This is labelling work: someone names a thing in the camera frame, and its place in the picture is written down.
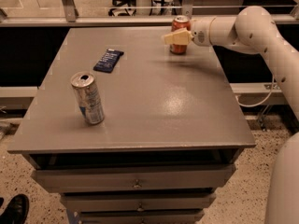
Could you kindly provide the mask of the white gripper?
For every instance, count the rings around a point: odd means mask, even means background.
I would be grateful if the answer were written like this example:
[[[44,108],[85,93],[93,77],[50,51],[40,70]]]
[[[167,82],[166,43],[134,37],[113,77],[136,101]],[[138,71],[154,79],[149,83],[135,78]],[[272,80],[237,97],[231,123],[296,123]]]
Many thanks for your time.
[[[191,31],[186,28],[177,29],[164,36],[164,43],[167,45],[188,45],[193,41],[198,46],[209,47],[210,28],[215,17],[204,17],[191,20]]]

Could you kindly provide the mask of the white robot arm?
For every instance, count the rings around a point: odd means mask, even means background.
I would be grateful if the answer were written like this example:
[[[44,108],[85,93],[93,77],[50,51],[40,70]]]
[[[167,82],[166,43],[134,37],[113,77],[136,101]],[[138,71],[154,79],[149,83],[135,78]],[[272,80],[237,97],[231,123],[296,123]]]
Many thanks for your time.
[[[263,7],[244,8],[233,17],[192,19],[191,27],[163,36],[167,45],[222,46],[259,54],[299,118],[299,52],[280,34]],[[299,224],[299,133],[282,146],[271,174],[264,224]]]

